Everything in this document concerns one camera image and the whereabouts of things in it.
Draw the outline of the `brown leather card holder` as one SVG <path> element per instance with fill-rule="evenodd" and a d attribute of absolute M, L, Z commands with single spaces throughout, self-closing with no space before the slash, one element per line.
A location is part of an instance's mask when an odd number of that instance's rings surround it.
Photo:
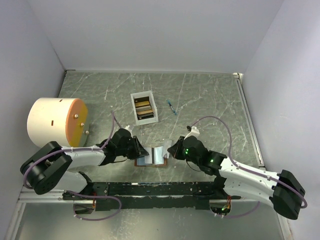
<path fill-rule="evenodd" d="M 172 146 L 172 141 L 169 139 L 164 140 L 161 146 L 154 147 L 154 165 L 146 165 L 145 157 L 137 158 L 134 161 L 135 167 L 165 167 L 168 165 L 170 153 L 168 148 Z"/>

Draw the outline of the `white card tray box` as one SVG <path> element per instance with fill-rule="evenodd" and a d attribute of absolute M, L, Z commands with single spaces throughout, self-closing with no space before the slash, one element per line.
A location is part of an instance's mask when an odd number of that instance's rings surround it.
<path fill-rule="evenodd" d="M 134 112 L 135 124 L 137 126 L 159 122 L 158 109 L 156 107 L 154 95 L 151 90 L 131 93 L 130 97 Z"/>

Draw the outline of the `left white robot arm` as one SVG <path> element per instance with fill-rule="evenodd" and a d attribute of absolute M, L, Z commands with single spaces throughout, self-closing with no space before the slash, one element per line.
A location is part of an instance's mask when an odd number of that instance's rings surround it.
<path fill-rule="evenodd" d="M 91 147 L 65 147 L 50 141 L 20 167 L 23 183 L 36 194 L 53 189 L 75 192 L 81 199 L 89 199 L 94 192 L 93 181 L 82 172 L 70 172 L 81 166 L 105 166 L 119 156 L 135 160 L 148 156 L 136 136 L 128 128 L 120 128 L 113 136 Z"/>

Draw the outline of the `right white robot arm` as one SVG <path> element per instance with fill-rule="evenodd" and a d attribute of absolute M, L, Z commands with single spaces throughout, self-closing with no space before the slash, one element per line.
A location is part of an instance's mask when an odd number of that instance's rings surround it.
<path fill-rule="evenodd" d="M 221 180 L 212 186 L 216 198 L 244 197 L 271 206 L 287 219 L 298 219 L 306 191 L 290 171 L 277 173 L 232 162 L 225 154 L 208 150 L 195 136 L 181 136 L 167 151 L 174 159 L 192 162 Z"/>

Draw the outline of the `white credit card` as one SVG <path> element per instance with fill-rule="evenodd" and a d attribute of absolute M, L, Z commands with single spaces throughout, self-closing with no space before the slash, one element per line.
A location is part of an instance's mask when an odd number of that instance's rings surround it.
<path fill-rule="evenodd" d="M 155 148 L 147 147 L 146 148 L 148 155 L 144 157 L 144 163 L 146 165 L 154 165 L 155 164 Z"/>

